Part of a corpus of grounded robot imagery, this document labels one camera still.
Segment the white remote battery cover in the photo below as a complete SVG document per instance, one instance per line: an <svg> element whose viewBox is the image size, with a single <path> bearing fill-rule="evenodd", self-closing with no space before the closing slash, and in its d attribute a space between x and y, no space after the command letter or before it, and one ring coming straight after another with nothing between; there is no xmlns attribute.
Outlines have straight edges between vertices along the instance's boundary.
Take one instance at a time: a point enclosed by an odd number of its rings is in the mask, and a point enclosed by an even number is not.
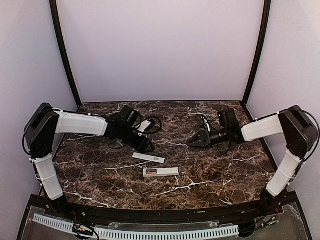
<svg viewBox="0 0 320 240"><path fill-rule="evenodd" d="M141 154L141 153L137 153L137 152L134 152L132 157L135 159L140 159L140 160L159 163L159 164L165 163L165 158L163 158L163 157Z"/></svg>

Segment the blue AAA battery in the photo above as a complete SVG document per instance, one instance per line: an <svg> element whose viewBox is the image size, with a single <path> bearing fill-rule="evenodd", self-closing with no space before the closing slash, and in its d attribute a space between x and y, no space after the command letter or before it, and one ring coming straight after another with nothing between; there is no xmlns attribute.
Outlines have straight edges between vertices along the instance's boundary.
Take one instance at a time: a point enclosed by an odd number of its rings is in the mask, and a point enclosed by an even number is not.
<svg viewBox="0 0 320 240"><path fill-rule="evenodd" d="M156 169L147 169L146 173L157 173Z"/></svg>

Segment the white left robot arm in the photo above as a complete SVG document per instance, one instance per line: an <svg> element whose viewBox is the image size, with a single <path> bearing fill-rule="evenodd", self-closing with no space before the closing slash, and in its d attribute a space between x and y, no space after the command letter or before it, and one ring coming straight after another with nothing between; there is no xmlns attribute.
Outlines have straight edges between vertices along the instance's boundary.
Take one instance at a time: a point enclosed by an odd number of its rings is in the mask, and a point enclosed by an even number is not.
<svg viewBox="0 0 320 240"><path fill-rule="evenodd" d="M83 134L116 139L140 154L154 151L145 130L151 123L140 113L125 105L111 116L78 113L53 108L42 103L24 128L22 148L30 156L47 197L58 200L64 196L53 163L53 143L58 134Z"/></svg>

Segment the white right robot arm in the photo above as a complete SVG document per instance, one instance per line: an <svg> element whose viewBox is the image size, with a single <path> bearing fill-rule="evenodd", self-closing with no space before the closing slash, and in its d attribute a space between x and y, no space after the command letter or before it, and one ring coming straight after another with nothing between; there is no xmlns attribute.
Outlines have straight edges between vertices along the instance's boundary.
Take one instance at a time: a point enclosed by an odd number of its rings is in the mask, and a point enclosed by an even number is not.
<svg viewBox="0 0 320 240"><path fill-rule="evenodd" d="M298 105L257 118L243 126L232 108L220 111L218 119L220 129L215 129L206 116L202 116L201 130L186 142L187 146L207 149L224 142L243 144L273 135L284 135L285 156L272 179L261 191L259 204L255 208L262 216L269 214L280 204L285 189L318 147L319 123L312 114Z"/></svg>

